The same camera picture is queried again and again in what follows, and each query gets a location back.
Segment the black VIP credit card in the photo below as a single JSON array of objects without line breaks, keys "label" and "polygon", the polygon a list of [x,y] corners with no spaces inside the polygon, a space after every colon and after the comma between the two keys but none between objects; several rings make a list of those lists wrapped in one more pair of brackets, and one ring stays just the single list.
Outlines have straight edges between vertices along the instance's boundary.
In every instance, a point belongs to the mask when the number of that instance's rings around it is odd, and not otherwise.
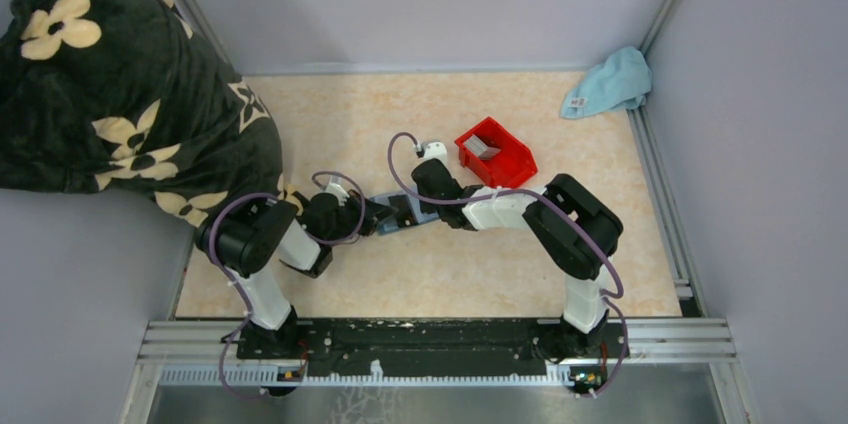
[{"label": "black VIP credit card", "polygon": [[394,209],[394,219],[398,228],[416,226],[418,219],[413,204],[407,194],[396,194],[388,198],[389,206]]}]

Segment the teal card holder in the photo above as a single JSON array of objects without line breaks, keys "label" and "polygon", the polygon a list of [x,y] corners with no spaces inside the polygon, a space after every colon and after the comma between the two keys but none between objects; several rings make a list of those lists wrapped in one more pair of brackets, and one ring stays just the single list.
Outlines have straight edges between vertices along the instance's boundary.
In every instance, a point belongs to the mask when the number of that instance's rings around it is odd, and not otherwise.
[{"label": "teal card holder", "polygon": [[426,225],[439,220],[437,213],[425,213],[421,202],[409,194],[397,191],[370,197],[370,200],[388,206],[394,214],[382,221],[376,228],[379,235],[388,235],[413,227]]}]

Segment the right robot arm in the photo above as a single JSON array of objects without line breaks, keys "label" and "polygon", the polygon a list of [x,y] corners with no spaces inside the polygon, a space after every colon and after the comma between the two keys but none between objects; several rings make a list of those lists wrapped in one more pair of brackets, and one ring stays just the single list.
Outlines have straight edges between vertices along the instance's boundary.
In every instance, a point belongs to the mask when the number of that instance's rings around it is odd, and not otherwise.
[{"label": "right robot arm", "polygon": [[576,356],[599,347],[609,314],[604,300],[623,291],[610,257],[624,226],[606,205],[569,174],[540,190],[463,187],[441,161],[428,159],[411,177],[422,204],[453,229],[531,231],[565,274],[565,347]]}]

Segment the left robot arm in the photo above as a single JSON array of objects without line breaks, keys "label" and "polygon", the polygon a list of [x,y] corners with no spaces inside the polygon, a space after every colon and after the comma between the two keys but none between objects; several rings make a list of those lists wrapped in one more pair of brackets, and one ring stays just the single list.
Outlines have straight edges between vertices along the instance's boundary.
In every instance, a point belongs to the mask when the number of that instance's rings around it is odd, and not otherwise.
[{"label": "left robot arm", "polygon": [[274,257],[311,278],[332,261],[332,247],[374,234],[397,209],[365,199],[355,190],[323,191],[294,201],[248,194],[205,219],[194,242],[224,270],[246,299],[248,327],[259,332],[264,349],[277,358],[292,355],[300,343],[296,312],[270,268]]}]

